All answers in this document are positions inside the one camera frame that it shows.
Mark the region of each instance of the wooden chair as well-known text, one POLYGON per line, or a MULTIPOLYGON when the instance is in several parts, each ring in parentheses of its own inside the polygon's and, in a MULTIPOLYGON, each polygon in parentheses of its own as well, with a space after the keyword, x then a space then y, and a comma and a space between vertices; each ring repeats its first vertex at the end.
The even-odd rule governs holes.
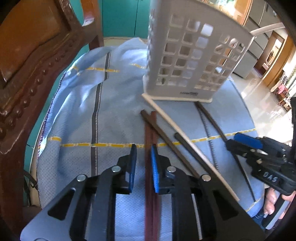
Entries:
POLYGON ((17 235, 25 226, 26 142, 57 76, 86 44, 104 45, 98 0, 20 0, 0 25, 0 216, 17 235))

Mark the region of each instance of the finger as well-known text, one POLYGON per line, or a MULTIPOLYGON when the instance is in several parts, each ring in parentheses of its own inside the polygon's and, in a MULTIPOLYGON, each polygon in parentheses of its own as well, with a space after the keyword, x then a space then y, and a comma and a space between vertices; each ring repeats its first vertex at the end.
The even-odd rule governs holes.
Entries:
POLYGON ((284 211, 284 212, 280 215, 279 219, 283 219, 283 217, 285 216, 285 214, 286 214, 286 211, 284 211))
POLYGON ((294 191, 290 196, 282 195, 282 199, 285 201, 292 202, 295 197, 296 191, 294 191))
POLYGON ((273 214, 274 204, 272 202, 270 202, 269 200, 266 200, 263 210, 264 210, 264 214, 273 214))
POLYGON ((269 200, 272 204, 276 203, 276 193, 273 188, 267 191, 266 199, 269 200))

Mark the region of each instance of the silver rivet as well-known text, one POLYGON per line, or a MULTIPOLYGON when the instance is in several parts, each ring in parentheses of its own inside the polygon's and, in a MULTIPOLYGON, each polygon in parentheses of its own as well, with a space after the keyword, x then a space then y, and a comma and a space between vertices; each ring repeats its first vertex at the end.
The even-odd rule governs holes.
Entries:
POLYGON ((120 172, 121 167, 120 167, 120 166, 113 166, 113 167, 111 168, 111 170, 112 170, 112 172, 120 172))
POLYGON ((79 182, 83 182, 85 179, 86 179, 86 175, 84 175, 84 174, 80 174, 80 175, 78 175, 77 176, 77 181, 79 181, 79 182))
POLYGON ((169 166, 167 170, 168 172, 175 172, 177 169, 174 166, 169 166))
POLYGON ((205 182, 209 182, 211 180, 211 176, 208 174, 202 175, 202 180, 205 182))

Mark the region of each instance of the white floor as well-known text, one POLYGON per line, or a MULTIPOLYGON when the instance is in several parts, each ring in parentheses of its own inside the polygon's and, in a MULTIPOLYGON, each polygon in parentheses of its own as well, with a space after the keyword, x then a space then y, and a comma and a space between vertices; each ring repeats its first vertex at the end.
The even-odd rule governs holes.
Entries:
MULTIPOLYGON (((120 45, 129 38, 106 38, 105 46, 120 45)), ((231 75, 237 89, 241 93, 254 120, 260 137, 267 136, 279 142, 292 140, 293 128, 291 111, 287 113, 278 106, 278 100, 269 89, 260 83, 261 78, 256 71, 251 71, 246 79, 231 75)))

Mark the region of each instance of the plastic basket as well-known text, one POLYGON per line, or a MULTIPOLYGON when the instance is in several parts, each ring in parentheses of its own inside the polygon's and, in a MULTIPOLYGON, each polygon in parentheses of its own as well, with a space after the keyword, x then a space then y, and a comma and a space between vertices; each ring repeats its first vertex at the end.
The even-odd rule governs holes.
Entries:
POLYGON ((254 36, 197 0, 152 0, 144 92, 152 99, 211 102, 254 36))

